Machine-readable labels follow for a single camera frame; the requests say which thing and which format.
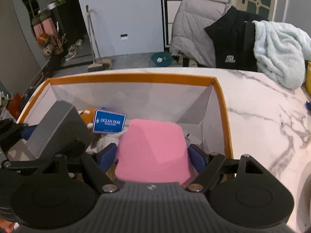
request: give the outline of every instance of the pink sponge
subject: pink sponge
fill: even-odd
[[[183,130],[174,123],[132,120],[116,158],[115,174],[123,181],[182,184],[194,175]]]

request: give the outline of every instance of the yellow object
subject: yellow object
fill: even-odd
[[[307,76],[306,76],[306,88],[308,93],[311,95],[311,62],[308,61]]]
[[[94,116],[95,116],[95,110],[96,109],[85,109],[80,114],[80,117],[82,118],[85,125],[88,125],[89,123],[93,123]]]
[[[106,172],[106,175],[109,177],[109,179],[111,179],[112,181],[114,181],[114,179],[116,178],[115,175],[115,171],[116,171],[116,164],[112,164],[112,166],[108,169],[108,171]]]

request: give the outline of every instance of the broom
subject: broom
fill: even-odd
[[[111,59],[102,58],[100,56],[99,48],[98,48],[98,45],[97,45],[96,36],[95,36],[95,32],[94,32],[94,28],[93,28],[93,24],[92,24],[92,20],[91,20],[91,11],[92,10],[89,10],[89,6],[86,5],[87,26],[88,26],[88,30],[89,30],[89,39],[90,39],[90,43],[91,43],[91,50],[92,50],[92,56],[93,56],[93,64],[91,64],[91,65],[89,65],[87,67],[87,71],[88,72],[96,72],[96,71],[106,70],[107,68],[109,70],[111,70],[111,68],[112,68],[112,61],[111,61]],[[95,60],[95,53],[94,53],[94,50],[93,50],[91,29],[92,29],[92,34],[93,34],[93,37],[94,37],[95,46],[96,46],[96,49],[97,49],[97,54],[98,54],[98,57],[99,57],[97,62]]]

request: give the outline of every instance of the wall socket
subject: wall socket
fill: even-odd
[[[128,39],[128,34],[121,34],[121,40],[127,40]]]

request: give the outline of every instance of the blue object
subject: blue object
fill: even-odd
[[[192,144],[188,147],[188,153],[193,167],[198,173],[201,173],[206,166],[204,156],[198,153]]]
[[[311,102],[306,102],[306,107],[307,107],[308,110],[311,111]]]
[[[118,133],[123,130],[126,115],[113,111],[96,109],[93,132],[94,133]]]
[[[24,131],[21,133],[21,139],[25,139],[28,141],[34,130],[37,128],[38,125],[32,125],[28,126],[24,129]]]
[[[163,61],[157,62],[158,58],[162,58]],[[173,57],[171,56],[171,54],[169,52],[162,51],[162,52],[156,52],[154,55],[152,55],[151,60],[158,67],[167,67],[172,63]]]
[[[116,152],[116,144],[111,143],[99,153],[100,159],[98,166],[104,173],[106,173],[113,164]]]

